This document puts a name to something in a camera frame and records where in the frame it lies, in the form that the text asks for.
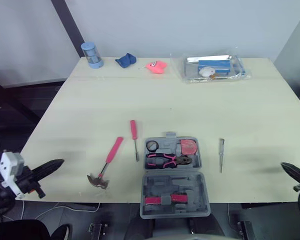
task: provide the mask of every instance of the white robot part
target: white robot part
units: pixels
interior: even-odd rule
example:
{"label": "white robot part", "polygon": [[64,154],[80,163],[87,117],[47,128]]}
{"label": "white robot part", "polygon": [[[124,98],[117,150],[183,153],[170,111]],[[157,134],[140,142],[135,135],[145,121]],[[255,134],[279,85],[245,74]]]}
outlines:
{"label": "white robot part", "polygon": [[4,152],[0,160],[0,174],[3,177],[3,182],[1,185],[6,188],[10,187],[13,193],[16,195],[17,200],[24,198],[24,194],[20,188],[15,183],[16,176],[19,176],[22,173],[24,168],[24,159],[19,153],[13,152]]}

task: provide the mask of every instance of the black pole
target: black pole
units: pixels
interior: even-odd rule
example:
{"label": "black pole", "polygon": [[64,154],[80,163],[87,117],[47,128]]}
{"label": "black pole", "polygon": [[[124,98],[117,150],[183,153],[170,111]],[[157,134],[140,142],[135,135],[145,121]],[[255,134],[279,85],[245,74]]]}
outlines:
{"label": "black pole", "polygon": [[9,104],[11,107],[13,107],[19,113],[24,115],[27,119],[29,119],[34,124],[39,123],[40,117],[36,115],[33,111],[31,111],[29,108],[27,108],[25,105],[23,105],[21,102],[19,102],[16,98],[11,96],[11,94],[9,94],[7,90],[5,90],[1,85],[0,85],[0,100]]}
{"label": "black pole", "polygon": [[64,29],[68,33],[68,36],[78,53],[79,57],[84,57],[84,53],[81,49],[81,44],[85,41],[81,36],[81,33],[76,25],[74,18],[71,15],[71,12],[66,4],[65,0],[51,0],[56,13],[58,14]]}

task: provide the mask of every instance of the claw hammer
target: claw hammer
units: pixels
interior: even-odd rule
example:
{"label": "claw hammer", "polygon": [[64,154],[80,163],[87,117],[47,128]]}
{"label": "claw hammer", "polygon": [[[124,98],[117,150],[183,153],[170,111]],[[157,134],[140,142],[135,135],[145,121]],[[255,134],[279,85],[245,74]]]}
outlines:
{"label": "claw hammer", "polygon": [[102,168],[101,172],[99,173],[98,177],[93,177],[91,174],[87,175],[89,182],[93,186],[95,186],[97,188],[102,188],[102,189],[106,189],[108,187],[109,181],[108,180],[103,180],[102,177],[105,174],[105,171],[107,169],[108,164],[111,163],[111,161],[114,159],[114,157],[115,157],[115,155],[116,155],[116,153],[117,153],[117,151],[118,151],[118,149],[119,149],[119,147],[120,147],[123,140],[124,140],[124,138],[121,137],[121,136],[119,136],[116,139],[111,151],[109,152],[108,156],[106,157],[105,165]]}

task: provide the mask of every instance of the blue cylinder container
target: blue cylinder container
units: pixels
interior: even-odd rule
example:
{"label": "blue cylinder container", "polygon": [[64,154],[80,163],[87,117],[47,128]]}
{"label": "blue cylinder container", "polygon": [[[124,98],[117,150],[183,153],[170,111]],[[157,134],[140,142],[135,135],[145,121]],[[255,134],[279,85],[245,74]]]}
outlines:
{"label": "blue cylinder container", "polygon": [[93,42],[84,42],[81,44],[81,48],[91,68],[98,69],[104,65],[104,61],[102,61],[100,54],[98,53]]}

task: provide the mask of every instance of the white wall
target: white wall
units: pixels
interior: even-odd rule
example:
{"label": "white wall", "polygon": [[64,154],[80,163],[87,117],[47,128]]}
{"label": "white wall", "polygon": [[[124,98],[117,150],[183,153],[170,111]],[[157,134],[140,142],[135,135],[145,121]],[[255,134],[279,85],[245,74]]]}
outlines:
{"label": "white wall", "polygon": [[238,47],[276,59],[300,20],[300,0],[66,0],[104,56],[169,57]]}
{"label": "white wall", "polygon": [[294,92],[300,94],[300,22],[274,64]]}
{"label": "white wall", "polygon": [[[103,56],[168,57],[238,47],[275,60],[300,20],[300,0],[66,0]],[[0,84],[66,78],[79,57],[50,0],[0,0]]]}
{"label": "white wall", "polygon": [[67,78],[78,62],[49,0],[0,0],[0,84]]}

